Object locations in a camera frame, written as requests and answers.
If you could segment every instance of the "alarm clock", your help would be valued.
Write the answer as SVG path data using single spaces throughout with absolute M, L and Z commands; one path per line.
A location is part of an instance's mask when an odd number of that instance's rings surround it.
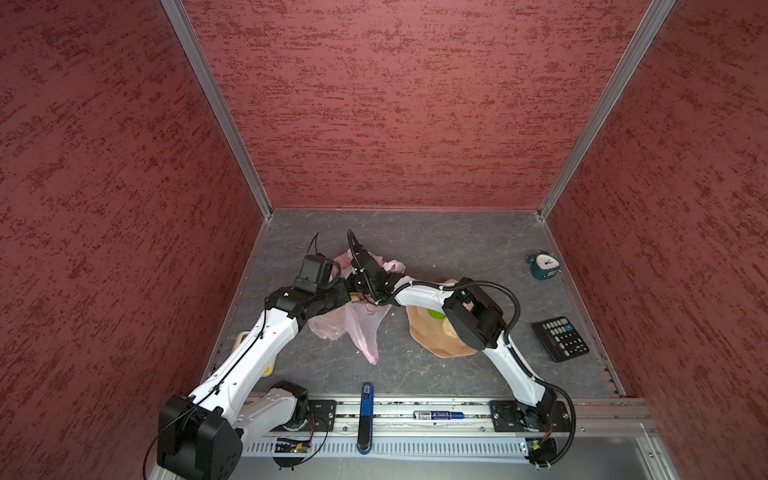
M 538 251 L 528 256 L 531 264 L 531 275 L 536 280 L 552 278 L 560 271 L 560 261 L 547 252 Z

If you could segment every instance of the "black bracket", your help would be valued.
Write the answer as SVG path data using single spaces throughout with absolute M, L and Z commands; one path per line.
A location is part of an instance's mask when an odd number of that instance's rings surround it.
M 515 400 L 491 400 L 488 405 L 491 407 L 491 420 L 495 432 L 531 431 L 530 428 L 526 428 L 525 409 L 527 406 Z M 569 432 L 571 430 L 571 416 L 563 402 L 554 403 L 548 413 L 547 420 L 548 422 L 541 426 L 544 430 L 539 429 L 540 432 L 546 433 L 550 425 L 553 432 Z
M 309 403 L 309 413 L 313 414 L 315 416 L 315 434 L 317 432 L 325 432 L 326 426 L 323 422 L 321 422 L 318 419 L 323 419 L 328 424 L 328 431 L 333 430 L 333 423 L 336 420 L 336 400 L 310 400 Z M 308 432 L 310 430 L 310 422 L 309 420 L 307 422 L 304 422 L 298 429 L 296 430 L 288 430 L 285 425 L 278 425 L 274 429 L 272 429 L 273 432 L 280 432 L 285 433 L 286 436 L 290 436 L 291 433 L 304 433 Z

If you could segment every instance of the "clock face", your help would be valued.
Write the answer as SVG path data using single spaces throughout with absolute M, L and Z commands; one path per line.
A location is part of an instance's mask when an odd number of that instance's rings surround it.
M 558 262 L 558 259 L 542 253 L 536 257 L 536 266 L 542 270 L 556 270 L 560 268 L 560 262 Z

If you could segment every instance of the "pink plastic bag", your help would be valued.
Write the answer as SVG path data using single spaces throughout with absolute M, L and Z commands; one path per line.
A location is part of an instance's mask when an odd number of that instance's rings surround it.
M 402 273 L 406 266 L 397 260 L 384 263 L 384 259 L 371 253 L 376 262 L 387 272 Z M 341 275 L 347 278 L 352 272 L 352 256 L 347 250 L 334 260 L 339 262 Z M 364 301 L 352 301 L 323 315 L 314 316 L 307 322 L 315 335 L 321 339 L 338 340 L 349 333 L 355 346 L 369 362 L 379 361 L 379 347 L 376 345 L 376 330 L 392 305 L 378 306 Z

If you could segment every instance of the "red wall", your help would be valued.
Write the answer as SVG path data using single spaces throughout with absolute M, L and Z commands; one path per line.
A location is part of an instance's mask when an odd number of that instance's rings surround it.
M 678 0 L 550 217 L 684 478 L 768 472 L 766 25 Z
M 648 0 L 188 0 L 276 207 L 539 207 Z
M 160 2 L 2 2 L 0 71 L 0 478 L 140 478 L 260 213 Z

